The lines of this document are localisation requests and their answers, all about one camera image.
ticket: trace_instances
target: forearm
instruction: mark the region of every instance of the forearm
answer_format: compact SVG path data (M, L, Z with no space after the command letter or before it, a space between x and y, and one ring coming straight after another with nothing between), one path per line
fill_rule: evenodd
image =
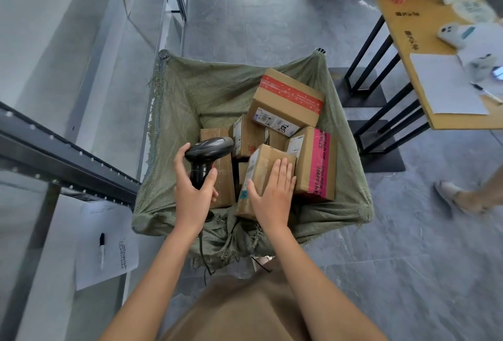
M100 341L156 338L192 241L173 230Z
M288 228L268 234L315 341L386 337L312 262Z

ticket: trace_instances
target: left hand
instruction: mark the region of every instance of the left hand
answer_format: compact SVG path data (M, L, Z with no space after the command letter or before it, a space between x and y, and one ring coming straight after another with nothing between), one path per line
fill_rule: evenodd
M200 190L192 186L184 167L185 152L190 143L182 146L174 157L174 170L177 175L177 185L174 196L177 201L176 221L174 229L190 236L191 241L203 229L211 202L218 196L214 188L217 179L217 169L212 168Z

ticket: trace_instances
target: table top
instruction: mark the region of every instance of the table top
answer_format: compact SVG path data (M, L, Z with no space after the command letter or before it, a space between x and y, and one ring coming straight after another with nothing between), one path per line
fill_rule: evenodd
M376 1L431 128L503 128L503 107L498 107L484 95L481 98L489 111L488 115L433 114L411 62L411 53L455 55L454 48L437 38L438 30L450 22L473 23L458 16L451 6L443 5L441 0L406 0L402 4L394 4L390 0Z

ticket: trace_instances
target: black cord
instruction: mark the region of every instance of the black cord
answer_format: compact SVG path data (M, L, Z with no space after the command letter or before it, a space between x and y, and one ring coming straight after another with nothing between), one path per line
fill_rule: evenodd
M272 271L271 270L268 270L267 268L265 268L262 264L260 264L259 262L256 261L256 259L253 257L253 256L250 256L254 261L255 263L257 263L258 265L260 265L263 269L265 269L267 272L271 273Z
M210 268L208 267L208 264L206 263L206 260L204 259L203 255L203 231L201 231L198 235L199 237L199 253L201 254L201 259L203 259L204 266L208 270L208 273L210 276L212 275ZM204 270L204 286L206 287L206 269Z

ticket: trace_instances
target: pink tape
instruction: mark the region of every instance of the pink tape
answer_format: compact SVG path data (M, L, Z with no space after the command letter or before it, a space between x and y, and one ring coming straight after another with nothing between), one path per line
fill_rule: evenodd
M309 192L326 198L327 176L329 173L330 133L314 129Z

